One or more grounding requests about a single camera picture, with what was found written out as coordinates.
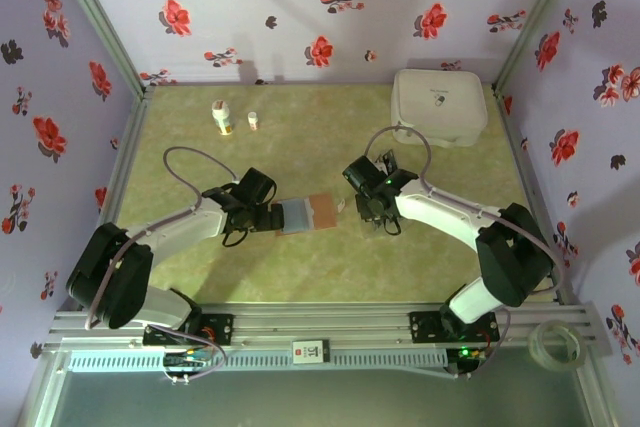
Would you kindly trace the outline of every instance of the small bottle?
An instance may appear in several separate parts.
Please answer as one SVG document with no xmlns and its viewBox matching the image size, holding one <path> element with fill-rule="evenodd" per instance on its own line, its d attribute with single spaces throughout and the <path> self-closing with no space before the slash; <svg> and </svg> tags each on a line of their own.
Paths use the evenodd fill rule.
<svg viewBox="0 0 640 427">
<path fill-rule="evenodd" d="M 251 130 L 258 130 L 258 114 L 249 112 L 247 119 L 249 120 L 249 128 Z"/>
<path fill-rule="evenodd" d="M 222 135 L 229 135 L 233 132 L 231 125 L 231 115 L 229 114 L 229 106 L 224 100 L 216 100 L 211 106 L 211 115 L 216 122 L 218 129 Z"/>
</svg>

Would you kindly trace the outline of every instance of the purple wall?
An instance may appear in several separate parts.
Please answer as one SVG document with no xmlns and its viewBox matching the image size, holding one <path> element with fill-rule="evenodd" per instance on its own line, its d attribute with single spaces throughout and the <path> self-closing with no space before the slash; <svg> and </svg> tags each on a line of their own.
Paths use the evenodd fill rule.
<svg viewBox="0 0 640 427">
<path fill-rule="evenodd" d="M 11 426 L 133 94 L 76 0 L 0 0 L 0 12 L 0 425 Z"/>
<path fill-rule="evenodd" d="M 639 0 L 557 0 L 504 89 L 574 291 L 609 331 L 622 425 L 640 419 L 638 25 Z"/>
<path fill-rule="evenodd" d="M 147 82 L 391 82 L 443 64 L 493 81 L 535 2 L 169 1 L 100 0 Z"/>
</svg>

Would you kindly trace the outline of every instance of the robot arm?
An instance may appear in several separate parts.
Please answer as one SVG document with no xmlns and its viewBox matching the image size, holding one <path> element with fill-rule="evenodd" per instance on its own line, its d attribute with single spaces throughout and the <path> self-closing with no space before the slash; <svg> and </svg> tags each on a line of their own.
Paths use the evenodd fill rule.
<svg viewBox="0 0 640 427">
<path fill-rule="evenodd" d="M 202 193 L 198 208 L 183 218 L 162 225 L 159 221 L 120 229 L 113 223 L 101 225 L 89 240 L 67 282 L 67 291 L 82 306 L 93 302 L 115 254 L 137 234 L 147 229 L 126 250 L 98 304 L 99 320 L 117 329 L 132 320 L 190 331 L 197 323 L 199 308 L 177 291 L 148 287 L 151 269 L 168 257 L 209 237 L 224 235 L 223 245 L 233 247 L 249 232 L 279 230 L 284 226 L 282 206 L 265 201 L 275 182 L 249 169 L 238 184 L 215 187 Z M 234 233 L 241 237 L 228 244 Z"/>
<path fill-rule="evenodd" d="M 481 276 L 462 286 L 441 308 L 443 327 L 454 335 L 502 305 L 520 306 L 551 272 L 551 259 L 531 241 L 464 208 L 464 199 L 443 195 L 442 191 L 438 191 L 440 195 L 435 195 L 435 190 L 425 191 L 412 172 L 398 169 L 387 175 L 362 156 L 343 175 L 357 192 L 356 205 L 365 222 L 393 222 L 399 227 L 400 217 L 416 220 L 461 240 L 478 253 Z M 447 198 L 462 202 L 447 202 Z M 478 207 L 543 240 L 524 207 Z"/>
</svg>

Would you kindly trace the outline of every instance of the tape roll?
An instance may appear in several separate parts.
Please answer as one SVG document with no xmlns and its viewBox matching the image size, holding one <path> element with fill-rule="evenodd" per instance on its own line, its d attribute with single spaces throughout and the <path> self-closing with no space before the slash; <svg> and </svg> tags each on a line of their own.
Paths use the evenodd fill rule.
<svg viewBox="0 0 640 427">
<path fill-rule="evenodd" d="M 545 335 L 555 334 L 566 343 L 567 359 L 559 360 L 545 346 Z M 587 358 L 587 345 L 580 333 L 561 320 L 549 320 L 538 325 L 529 334 L 529 353 L 533 360 L 547 370 L 568 372 L 584 365 Z"/>
</svg>

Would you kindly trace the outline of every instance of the glass panel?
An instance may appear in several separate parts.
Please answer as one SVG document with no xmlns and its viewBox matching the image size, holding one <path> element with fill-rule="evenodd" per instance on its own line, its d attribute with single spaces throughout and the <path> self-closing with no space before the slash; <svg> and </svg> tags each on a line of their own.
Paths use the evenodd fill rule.
<svg viewBox="0 0 640 427">
<path fill-rule="evenodd" d="M 591 425 L 574 373 L 503 349 L 470 381 L 394 371 L 214 373 L 188 386 L 161 373 L 72 374 L 56 427 L 553 427 Z"/>
</svg>

